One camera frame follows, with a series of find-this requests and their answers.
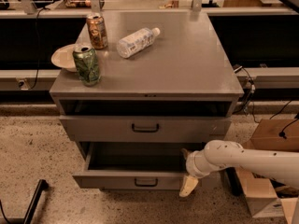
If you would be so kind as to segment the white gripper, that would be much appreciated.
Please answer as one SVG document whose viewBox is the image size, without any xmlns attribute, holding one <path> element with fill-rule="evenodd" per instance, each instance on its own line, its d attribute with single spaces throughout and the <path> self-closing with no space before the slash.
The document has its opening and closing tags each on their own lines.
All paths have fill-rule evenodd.
<svg viewBox="0 0 299 224">
<path fill-rule="evenodd" d="M 215 171 L 215 166 L 208 162 L 203 150 L 190 152 L 188 149 L 183 148 L 181 152 L 186 160 L 188 175 L 183 177 L 179 196 L 185 198 L 189 196 L 198 185 L 198 178 L 210 175 Z"/>
</svg>

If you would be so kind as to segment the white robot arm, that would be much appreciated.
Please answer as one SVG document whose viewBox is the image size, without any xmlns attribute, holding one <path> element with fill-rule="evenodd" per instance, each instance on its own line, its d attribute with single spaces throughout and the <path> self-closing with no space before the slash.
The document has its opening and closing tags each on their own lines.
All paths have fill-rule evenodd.
<svg viewBox="0 0 299 224">
<path fill-rule="evenodd" d="M 299 189 L 299 153 L 243 148 L 233 141 L 212 140 L 202 150 L 183 148 L 187 174 L 179 196 L 189 196 L 201 178 L 231 167 L 239 167 Z"/>
</svg>

